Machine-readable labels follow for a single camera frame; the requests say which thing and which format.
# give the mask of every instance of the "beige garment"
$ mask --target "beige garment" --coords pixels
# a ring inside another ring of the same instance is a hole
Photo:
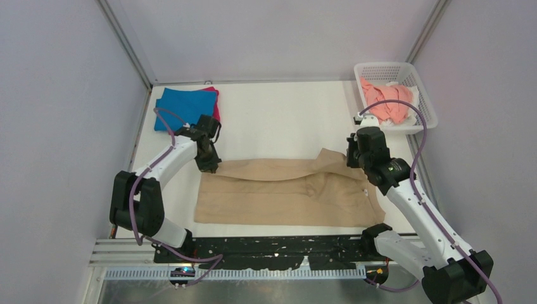
[[[323,149],[315,160],[222,162],[216,174],[202,175],[194,221],[369,227],[384,215],[363,170]]]

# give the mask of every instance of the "gray wall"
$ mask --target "gray wall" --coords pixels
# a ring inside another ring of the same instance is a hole
[[[0,303],[72,304],[145,88],[95,1],[0,7]]]
[[[351,80],[404,61],[435,0],[109,0],[151,81]]]
[[[537,1],[453,1],[416,67],[439,118],[425,161],[446,218],[534,303]]]

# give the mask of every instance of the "white basket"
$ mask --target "white basket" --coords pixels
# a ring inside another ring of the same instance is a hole
[[[413,65],[405,62],[359,63],[354,66],[354,74],[358,82],[360,99],[363,104],[362,109],[367,106],[367,103],[363,95],[362,85],[360,84],[360,77],[365,78],[374,85],[384,85],[391,81],[397,81],[399,84],[407,87],[418,87],[420,91],[418,108],[426,119],[427,129],[432,129],[438,125],[438,119],[436,118],[431,100]],[[415,125],[394,125],[391,127],[381,127],[381,129],[390,133],[414,134],[423,130],[423,126],[418,117]]]

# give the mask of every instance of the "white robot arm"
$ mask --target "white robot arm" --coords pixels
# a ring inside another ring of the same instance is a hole
[[[182,127],[175,132],[175,144],[171,151],[166,147],[146,166],[135,172],[119,172],[114,180],[110,208],[110,222],[132,230],[129,215],[130,190],[134,181],[144,171],[147,172],[138,184],[134,201],[136,226],[138,231],[152,239],[180,250],[190,243],[192,233],[179,227],[165,217],[161,191],[170,179],[189,161],[196,160],[202,172],[214,173],[221,160],[211,139],[220,129],[220,123],[213,117],[202,115],[196,125]]]
[[[434,304],[457,303],[482,293],[486,283],[456,246],[470,256],[487,276],[492,270],[492,258],[486,251],[475,252],[451,228],[431,203],[420,182],[415,180],[416,189],[423,199],[420,201],[410,182],[408,164],[400,158],[390,157],[378,119],[366,115],[355,120],[360,121],[360,127],[347,138],[347,166],[364,170],[368,180],[401,210],[425,246],[418,248],[392,231],[390,226],[379,224],[363,231],[365,247],[392,259],[418,278]],[[423,202],[454,244],[432,219]]]

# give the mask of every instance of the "blue folded cloth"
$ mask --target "blue folded cloth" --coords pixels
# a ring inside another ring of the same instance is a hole
[[[165,88],[160,99],[156,100],[157,108],[164,108],[179,115],[189,124],[196,124],[201,115],[213,116],[217,93],[208,91],[176,91]],[[160,112],[172,131],[183,126],[183,123],[173,115],[164,111]],[[166,131],[164,123],[157,117],[155,131]]]

